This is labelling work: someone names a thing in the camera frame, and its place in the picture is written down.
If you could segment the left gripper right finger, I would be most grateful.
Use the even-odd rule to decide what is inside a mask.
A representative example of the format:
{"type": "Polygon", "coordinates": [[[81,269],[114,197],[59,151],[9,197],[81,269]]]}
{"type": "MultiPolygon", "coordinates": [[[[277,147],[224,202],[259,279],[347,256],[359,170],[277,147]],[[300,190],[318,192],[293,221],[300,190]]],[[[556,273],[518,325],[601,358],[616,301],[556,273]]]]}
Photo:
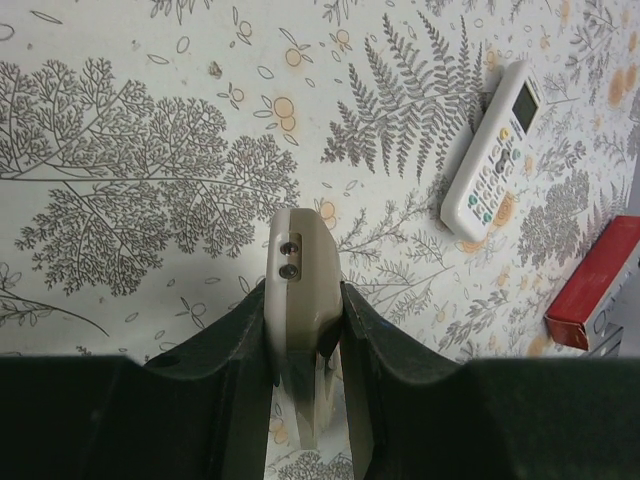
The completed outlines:
{"type": "Polygon", "coordinates": [[[341,288],[358,479],[635,479],[635,359],[476,359],[425,347],[341,288]]]}

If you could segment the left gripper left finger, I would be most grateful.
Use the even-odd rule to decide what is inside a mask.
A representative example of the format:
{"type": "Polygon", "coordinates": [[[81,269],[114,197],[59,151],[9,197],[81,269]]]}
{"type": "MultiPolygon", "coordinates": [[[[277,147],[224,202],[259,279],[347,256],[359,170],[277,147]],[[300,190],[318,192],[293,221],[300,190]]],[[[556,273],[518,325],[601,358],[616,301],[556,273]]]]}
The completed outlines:
{"type": "Polygon", "coordinates": [[[265,289],[145,364],[5,356],[5,479],[260,479],[272,380],[265,289]]]}

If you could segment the grey beige remote control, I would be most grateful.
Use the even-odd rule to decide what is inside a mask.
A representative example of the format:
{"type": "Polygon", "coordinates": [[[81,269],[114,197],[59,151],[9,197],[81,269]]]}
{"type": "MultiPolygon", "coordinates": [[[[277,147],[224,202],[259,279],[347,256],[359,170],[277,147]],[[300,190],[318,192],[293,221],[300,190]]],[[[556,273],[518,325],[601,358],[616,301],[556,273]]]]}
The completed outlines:
{"type": "Polygon", "coordinates": [[[341,335],[341,266],[319,213],[283,208],[271,221],[264,321],[272,378],[290,438],[317,447],[330,423],[341,335]]]}

